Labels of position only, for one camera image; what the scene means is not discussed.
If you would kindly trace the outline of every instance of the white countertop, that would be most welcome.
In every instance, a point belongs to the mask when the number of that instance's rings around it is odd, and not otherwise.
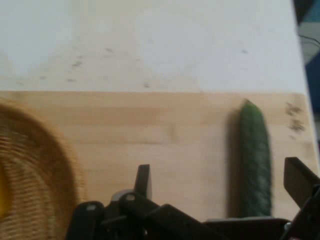
[[[0,89],[298,92],[291,0],[1,1]]]

